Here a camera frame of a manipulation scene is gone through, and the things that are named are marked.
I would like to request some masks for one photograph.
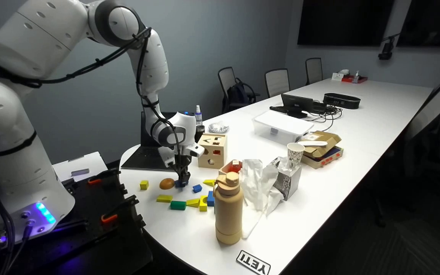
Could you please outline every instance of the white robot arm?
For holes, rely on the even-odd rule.
[[[58,83],[44,80],[85,37],[130,55],[145,129],[172,156],[180,185],[188,184],[189,158],[202,155],[194,141],[194,116],[166,121],[160,113],[157,90],[168,84],[163,48],[134,11],[116,0],[27,0],[0,29],[0,202],[14,222],[14,236],[6,237],[15,242],[27,225],[30,237],[50,232],[73,208],[75,200],[58,182],[20,97],[44,83]]]

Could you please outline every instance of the white cup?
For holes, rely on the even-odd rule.
[[[287,159],[293,162],[295,165],[301,165],[302,153],[305,152],[305,147],[296,142],[287,144]]]

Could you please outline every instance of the white table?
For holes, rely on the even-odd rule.
[[[157,184],[174,173],[122,170],[121,182],[137,196],[136,211],[145,219],[147,232],[165,249],[205,274],[252,274],[235,263],[240,251],[246,251],[270,265],[269,274],[279,274],[293,257],[316,234],[324,222],[354,190],[396,138],[405,130],[431,93],[431,87],[367,81],[362,84],[333,83],[330,80],[305,86],[289,93],[322,101],[324,93],[344,93],[360,98],[359,110],[344,110],[330,132],[341,136],[344,156],[322,170],[302,168],[299,190],[275,213],[263,219],[247,240],[234,246],[220,246],[215,240],[214,213],[169,211],[166,203],[157,203],[157,194],[165,194]],[[255,133],[252,118],[281,103],[281,97],[269,98],[253,106],[217,116],[209,122],[226,122],[227,159],[261,159],[264,164],[286,155],[286,145]],[[127,150],[124,164],[137,147]],[[191,187],[206,177],[215,177],[215,170],[197,168],[191,164]],[[139,191],[139,181],[151,182],[148,191]],[[198,197],[186,188],[168,191],[174,199]]]

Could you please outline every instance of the plastic bottle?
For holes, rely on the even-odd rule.
[[[203,133],[205,133],[203,115],[202,115],[202,109],[200,109],[200,106],[195,106],[194,118],[195,118],[195,133],[194,133],[194,141],[198,142],[200,138],[202,138]]]
[[[241,239],[241,208],[244,194],[238,185],[238,174],[227,173],[226,181],[215,190],[215,234],[223,245],[234,245]]]

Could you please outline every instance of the wall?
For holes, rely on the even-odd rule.
[[[21,5],[0,0],[0,26]],[[162,110],[220,110],[218,69],[266,95],[264,72],[284,66],[292,2],[273,0],[124,0],[165,46],[169,84]],[[111,48],[79,43],[53,77],[82,67]],[[101,152],[107,162],[139,142],[139,98],[127,58],[79,80],[46,86],[23,101],[52,162]]]
[[[400,32],[411,0],[394,0],[385,34]],[[389,61],[377,60],[380,48],[310,48],[298,46],[298,28],[302,0],[293,0],[290,35],[286,63],[295,86],[305,83],[304,61],[308,57],[321,57],[324,75],[341,69],[359,71],[370,80],[391,81],[415,86],[437,86],[440,83],[440,49],[394,48]]]

